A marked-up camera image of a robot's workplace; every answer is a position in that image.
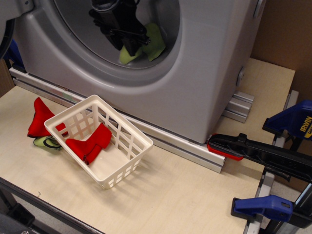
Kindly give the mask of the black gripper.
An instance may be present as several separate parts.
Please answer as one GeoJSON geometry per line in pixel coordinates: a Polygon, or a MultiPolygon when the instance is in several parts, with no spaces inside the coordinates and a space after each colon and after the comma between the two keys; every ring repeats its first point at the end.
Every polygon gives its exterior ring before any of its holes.
{"type": "Polygon", "coordinates": [[[136,17],[138,0],[92,0],[89,11],[108,41],[117,49],[123,45],[130,56],[150,42],[147,29],[136,17]]]}

